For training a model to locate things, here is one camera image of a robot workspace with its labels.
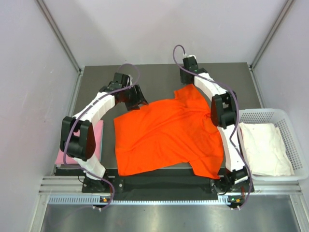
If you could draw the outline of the orange t-shirt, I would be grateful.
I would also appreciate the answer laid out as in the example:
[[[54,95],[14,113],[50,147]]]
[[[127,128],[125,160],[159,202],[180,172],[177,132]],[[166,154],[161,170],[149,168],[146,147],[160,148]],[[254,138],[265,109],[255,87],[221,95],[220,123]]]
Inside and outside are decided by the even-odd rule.
[[[194,85],[114,119],[118,173],[129,176],[189,163],[197,176],[219,178],[223,142]]]

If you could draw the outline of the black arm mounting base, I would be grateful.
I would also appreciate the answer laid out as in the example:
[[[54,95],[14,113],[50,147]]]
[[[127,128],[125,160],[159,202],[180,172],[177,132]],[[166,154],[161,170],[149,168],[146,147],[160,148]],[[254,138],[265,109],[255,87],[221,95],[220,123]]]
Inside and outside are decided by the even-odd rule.
[[[113,184],[119,198],[120,195],[130,194],[135,190],[141,194],[149,191],[154,195],[162,190],[173,196],[227,193],[232,190],[238,191],[242,187],[248,191],[250,180],[245,178],[242,181],[240,177],[241,174],[225,173],[220,179],[214,180],[196,176],[192,169],[159,169],[130,176],[119,176],[117,169],[108,169],[103,179]]]

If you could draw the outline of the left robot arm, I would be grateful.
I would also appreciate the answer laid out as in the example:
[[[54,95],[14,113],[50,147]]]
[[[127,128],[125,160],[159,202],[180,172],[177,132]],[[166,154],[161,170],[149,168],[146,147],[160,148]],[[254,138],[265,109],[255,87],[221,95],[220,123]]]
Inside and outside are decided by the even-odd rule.
[[[113,80],[102,87],[82,111],[62,120],[60,150],[63,152],[63,162],[66,163],[66,158],[70,157],[78,163],[84,173],[85,192],[104,192],[112,188],[106,177],[106,168],[95,154],[94,127],[109,110],[121,102],[129,111],[148,104],[140,86],[132,82],[132,77],[116,72]]]

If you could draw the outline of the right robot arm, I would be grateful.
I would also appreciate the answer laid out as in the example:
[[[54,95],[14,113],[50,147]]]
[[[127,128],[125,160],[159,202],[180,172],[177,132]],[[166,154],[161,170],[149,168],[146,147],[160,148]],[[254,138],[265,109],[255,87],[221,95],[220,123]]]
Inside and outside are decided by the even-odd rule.
[[[239,106],[236,94],[228,86],[214,81],[205,69],[199,68],[194,55],[184,55],[180,77],[181,83],[193,84],[211,100],[211,121],[217,127],[224,147],[226,191],[237,191],[247,182],[248,192],[251,192],[252,177],[237,135]]]

